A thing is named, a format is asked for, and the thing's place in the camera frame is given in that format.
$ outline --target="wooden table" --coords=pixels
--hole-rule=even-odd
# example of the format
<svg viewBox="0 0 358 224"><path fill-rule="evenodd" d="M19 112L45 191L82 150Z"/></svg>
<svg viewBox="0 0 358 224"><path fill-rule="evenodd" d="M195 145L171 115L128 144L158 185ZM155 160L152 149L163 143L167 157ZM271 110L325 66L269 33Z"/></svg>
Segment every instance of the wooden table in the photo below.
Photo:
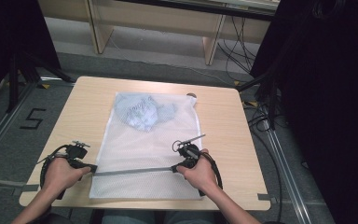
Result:
<svg viewBox="0 0 358 224"><path fill-rule="evenodd" d="M234 89L204 87L125 79L81 77L40 156L45 158L55 148L79 140L91 145L83 162L95 163L103 141L115 95L118 91L197 95L195 109L200 128L206 136L202 145L210 150L219 167L224 191L245 210L268 210L269 201L259 200L267 190L255 154L255 146L244 115L240 96ZM42 164L37 164L27 185L38 185ZM123 201L90 199L92 174L85 175L68 189L53 206L89 208L132 208L174 210L218 210L207 197L196 201ZM37 191L25 191L20 204L27 205Z"/></svg>

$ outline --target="gray carpet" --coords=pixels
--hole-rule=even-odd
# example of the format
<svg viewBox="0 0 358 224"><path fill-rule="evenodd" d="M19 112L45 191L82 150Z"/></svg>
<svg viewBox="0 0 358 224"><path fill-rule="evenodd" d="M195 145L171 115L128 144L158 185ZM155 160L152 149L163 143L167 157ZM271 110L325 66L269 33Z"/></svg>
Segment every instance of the gray carpet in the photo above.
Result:
<svg viewBox="0 0 358 224"><path fill-rule="evenodd" d="M123 60L62 53L59 54L59 57L62 63L62 70L72 77L87 75L204 86L234 86L233 79L222 71L199 70L201 73L213 76L209 77L189 69L165 65L130 63ZM40 73L42 76L49 75L44 70L40 70ZM249 79L241 74L231 75L243 81ZM5 86L0 92L0 118L4 116L7 107L7 88L8 86ZM71 89L72 87L64 85L60 81L50 82L50 86L47 89L34 89L0 142L0 180L9 181L9 184L11 183L14 186L0 186L0 223L10 222L20 212L21 206L18 204L19 188L16 188L15 185L21 185L28 180ZM254 101L255 90L256 87L253 87L243 92L241 99ZM26 120L33 108L45 109L45 111L35 111L33 115L35 118L42 119L41 123L34 130L22 129L21 127L24 126L31 127L36 125L36 121ZM252 119L254 113L253 109L247 109L247 119ZM277 125L277 134L280 137L291 171L308 206L312 223L334 223L324 204L323 197L312 179L311 173L301 165L301 153L290 133L290 128L284 121L284 116L278 117L277 123L279 124ZM259 131L257 133L269 146L266 133ZM254 142L269 197L273 200L278 200L279 185L275 167L260 141L254 137ZM64 216L69 213L69 209L65 208L55 208L54 211ZM267 212L253 211L251 213L262 222L272 221L278 216L279 204L273 203L271 209ZM72 214L72 220L74 223L89 223L90 216L90 209L76 208ZM283 181L281 221L284 223L299 223Z"/></svg>

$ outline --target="white mesh bag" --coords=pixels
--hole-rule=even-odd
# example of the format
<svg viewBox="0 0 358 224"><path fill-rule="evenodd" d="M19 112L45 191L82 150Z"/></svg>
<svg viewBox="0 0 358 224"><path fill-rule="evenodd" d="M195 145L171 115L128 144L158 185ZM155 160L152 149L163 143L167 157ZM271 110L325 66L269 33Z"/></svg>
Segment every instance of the white mesh bag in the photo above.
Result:
<svg viewBox="0 0 358 224"><path fill-rule="evenodd" d="M198 190L182 175L165 169L184 160L172 150L176 140L185 141L200 135L194 109L196 102L196 98L187 95L118 92L89 196L199 199ZM202 148L200 139L192 143ZM161 169L145 172L150 168Z"/></svg>

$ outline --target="person's right hand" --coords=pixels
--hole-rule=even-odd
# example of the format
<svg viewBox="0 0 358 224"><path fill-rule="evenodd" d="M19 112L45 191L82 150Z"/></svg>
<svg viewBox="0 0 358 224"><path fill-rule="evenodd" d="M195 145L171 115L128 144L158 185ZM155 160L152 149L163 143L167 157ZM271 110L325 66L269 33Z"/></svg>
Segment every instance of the person's right hand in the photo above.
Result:
<svg viewBox="0 0 358 224"><path fill-rule="evenodd" d="M208 149L203 149L201 152L208 153L209 151ZM176 169L185 177L191 186L201 190L207 195L209 190L218 187L211 164L203 156L200 156L196 166L191 169L185 168L184 166L178 166Z"/></svg>

